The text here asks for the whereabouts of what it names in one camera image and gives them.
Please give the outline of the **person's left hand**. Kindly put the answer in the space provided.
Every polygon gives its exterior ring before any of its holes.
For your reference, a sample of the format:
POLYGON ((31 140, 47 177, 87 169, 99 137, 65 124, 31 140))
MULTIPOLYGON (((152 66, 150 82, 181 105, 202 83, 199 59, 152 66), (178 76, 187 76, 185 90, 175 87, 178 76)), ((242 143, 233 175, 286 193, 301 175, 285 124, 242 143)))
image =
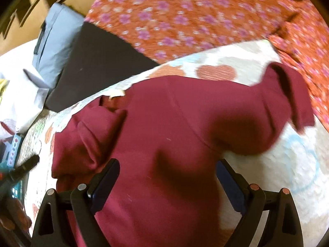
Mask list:
POLYGON ((19 225, 23 231, 28 232, 32 221, 21 202, 17 198, 10 197, 7 203, 1 204, 1 224, 9 231, 14 230, 16 225, 19 225))

